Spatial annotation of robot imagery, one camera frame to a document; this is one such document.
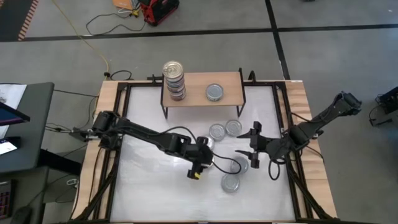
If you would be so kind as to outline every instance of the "can lid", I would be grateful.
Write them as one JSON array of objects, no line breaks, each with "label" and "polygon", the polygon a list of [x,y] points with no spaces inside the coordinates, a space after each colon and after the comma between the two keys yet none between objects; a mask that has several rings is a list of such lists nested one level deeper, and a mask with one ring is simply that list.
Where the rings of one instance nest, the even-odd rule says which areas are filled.
[{"label": "can lid", "polygon": [[239,189],[240,183],[237,175],[226,174],[221,179],[221,188],[226,193],[233,193]]},{"label": "can lid", "polygon": [[163,65],[163,74],[167,78],[177,78],[183,73],[183,67],[180,62],[169,61]]},{"label": "can lid", "polygon": [[242,133],[242,124],[238,120],[229,120],[225,128],[226,133],[233,137],[238,137]]},{"label": "can lid", "polygon": [[206,88],[206,96],[211,101],[218,101],[223,97],[224,89],[219,84],[210,84]]},{"label": "can lid", "polygon": [[210,126],[209,135],[214,141],[221,141],[225,137],[225,128],[222,124],[213,124]]},{"label": "can lid", "polygon": [[[233,159],[236,160],[242,167],[239,174],[244,174],[246,171],[248,171],[249,162],[244,157],[236,156]],[[239,164],[237,164],[235,161],[232,161],[231,162],[231,172],[237,172],[239,170]]]},{"label": "can lid", "polygon": [[208,141],[207,141],[207,146],[208,146],[211,150],[213,150],[213,149],[214,149],[214,145],[215,145],[214,139],[213,139],[211,136],[206,136],[206,138],[208,139]]}]

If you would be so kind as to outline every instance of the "yellow cable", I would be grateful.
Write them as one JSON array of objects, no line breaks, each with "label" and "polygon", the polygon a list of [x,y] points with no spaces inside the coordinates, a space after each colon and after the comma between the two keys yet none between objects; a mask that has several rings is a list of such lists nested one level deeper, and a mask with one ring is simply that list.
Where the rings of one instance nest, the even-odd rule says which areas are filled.
[{"label": "yellow cable", "polygon": [[106,64],[106,72],[109,72],[109,63],[107,61],[107,59],[105,58],[105,56],[96,48],[94,48],[91,44],[89,44],[87,42],[87,40],[85,40],[84,38],[81,37],[81,35],[79,35],[79,33],[77,32],[77,30],[75,29],[75,27],[73,26],[72,22],[69,20],[69,18],[67,17],[67,15],[65,15],[65,13],[62,11],[62,9],[60,8],[60,6],[55,2],[55,0],[52,0],[52,2],[55,4],[55,6],[58,8],[58,10],[62,13],[62,15],[64,16],[64,18],[68,21],[68,23],[70,24],[70,26],[73,28],[73,30],[75,31],[76,36],[78,36],[82,41],[84,41],[84,43],[86,43],[89,47],[91,47],[91,49],[93,49],[105,62]]}]

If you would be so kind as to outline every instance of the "small wooden table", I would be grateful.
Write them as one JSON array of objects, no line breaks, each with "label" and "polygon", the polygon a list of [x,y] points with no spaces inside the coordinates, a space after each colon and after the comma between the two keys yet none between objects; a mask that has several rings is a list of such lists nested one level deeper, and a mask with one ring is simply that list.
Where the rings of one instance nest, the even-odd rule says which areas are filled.
[{"label": "small wooden table", "polygon": [[[118,87],[119,81],[104,81],[101,87],[101,91],[99,94],[98,104],[96,107],[95,114],[98,114],[100,111],[104,110],[113,110],[114,102],[116,98],[116,90]],[[131,83],[150,83],[151,81],[128,81]],[[300,116],[311,119],[311,112],[308,105],[307,96],[305,93],[304,84],[302,81],[281,81],[281,80],[272,80],[270,82],[285,82],[287,89],[287,97],[289,99],[289,105],[292,112],[299,114]],[[124,100],[124,93],[121,95],[121,101]],[[287,116],[284,108],[284,100],[282,94],[278,94],[280,101],[280,108],[282,111],[282,119],[284,122],[284,126],[287,127]],[[123,104],[119,105],[119,112],[121,113],[123,110]],[[298,124],[302,122],[300,118],[293,117],[293,122]],[[83,169],[80,174],[80,189],[76,203],[75,212],[72,215],[72,218],[79,216],[79,214],[83,211],[83,209],[88,205],[91,198],[95,195],[98,187],[98,183],[100,181],[100,174],[103,167],[104,161],[104,153],[105,150],[100,150],[98,147],[99,141],[92,140],[88,143],[88,147],[86,150],[85,160],[83,162]],[[311,140],[310,147],[320,152],[320,148],[318,145],[318,141]],[[96,157],[99,156],[97,165],[95,165]],[[326,176],[325,166],[323,165],[322,159],[316,155],[315,153],[309,150],[303,150],[303,154],[301,156],[303,171],[305,174],[305,179],[307,182],[307,188],[317,200],[317,202],[323,207],[323,209],[331,216],[336,217],[336,210],[333,203],[333,198],[331,196],[328,178]],[[110,167],[112,166],[112,159],[110,160],[108,166],[108,172],[110,171]],[[300,190],[296,187],[297,195],[298,195],[298,204],[300,207],[300,212],[302,217],[307,217],[305,212],[304,200]],[[105,217],[106,205],[108,202],[108,194],[109,188],[104,193],[103,199],[101,201],[101,208],[99,211],[99,218]]]}]

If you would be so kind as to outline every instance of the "wooden board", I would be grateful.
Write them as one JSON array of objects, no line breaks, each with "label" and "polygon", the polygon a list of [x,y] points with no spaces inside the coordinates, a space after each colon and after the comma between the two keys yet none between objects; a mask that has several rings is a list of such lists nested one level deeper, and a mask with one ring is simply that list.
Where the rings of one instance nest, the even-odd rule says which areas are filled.
[{"label": "wooden board", "polygon": [[[187,96],[180,101],[171,99],[166,82],[164,83],[164,107],[243,105],[242,82],[239,72],[185,73],[184,79]],[[216,102],[210,101],[206,97],[206,88],[212,83],[217,83],[224,89],[222,99]]]},{"label": "wooden board", "polygon": [[[303,116],[304,118],[310,119],[311,112],[307,101],[307,96],[305,94],[304,84],[302,81],[280,81],[274,80],[268,82],[286,82],[287,85],[287,94],[289,97],[290,109]],[[150,83],[151,81],[128,81],[131,83]],[[114,101],[116,98],[116,89],[118,86],[117,81],[104,81],[101,87],[101,92],[99,95],[99,100],[97,104],[97,108],[95,114],[98,114],[103,110],[113,110]],[[282,111],[282,118],[284,120],[285,126],[287,126],[287,117],[284,108],[284,102],[281,95],[278,95],[280,101],[280,107]],[[294,123],[298,124],[301,120],[294,118]],[[76,218],[83,211],[83,209],[88,205],[89,195],[91,191],[91,181],[93,180],[93,169],[95,167],[95,159],[96,155],[99,151],[98,140],[90,141],[86,150],[85,160],[83,162],[83,169],[80,175],[80,193],[77,198],[76,210],[72,216],[72,218]],[[311,141],[310,147],[318,150],[320,152],[320,148],[317,141]],[[103,151],[100,152],[100,159],[98,160],[96,166],[96,172],[94,176],[94,184],[93,190],[91,194],[91,198],[95,195],[97,191],[97,186],[100,181],[100,173],[103,163]],[[320,159],[316,154],[304,150],[303,155],[301,157],[303,162],[303,169],[305,173],[305,178],[307,181],[307,187],[311,194],[314,196],[315,200],[323,207],[323,209],[331,216],[336,217],[336,210],[333,203],[333,198],[331,196],[328,179],[326,176],[325,166],[323,165],[322,159]],[[298,200],[300,211],[303,217],[306,217],[305,207],[303,205],[302,194],[299,190],[298,192]],[[106,200],[103,200],[101,204],[101,211],[99,214],[99,218],[104,218],[104,212],[106,208]]]}]

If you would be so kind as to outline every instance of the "wooden shelf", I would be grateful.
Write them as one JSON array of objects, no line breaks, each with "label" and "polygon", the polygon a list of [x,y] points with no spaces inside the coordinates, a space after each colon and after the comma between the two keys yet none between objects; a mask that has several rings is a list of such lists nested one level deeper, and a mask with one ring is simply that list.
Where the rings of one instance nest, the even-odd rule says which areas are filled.
[{"label": "wooden shelf", "polygon": [[[243,80],[239,72],[206,72],[185,73],[185,89],[187,95],[183,100],[174,101],[163,83],[162,106],[242,106],[244,104]],[[221,85],[224,95],[220,101],[210,101],[206,97],[206,88],[212,83]]]}]

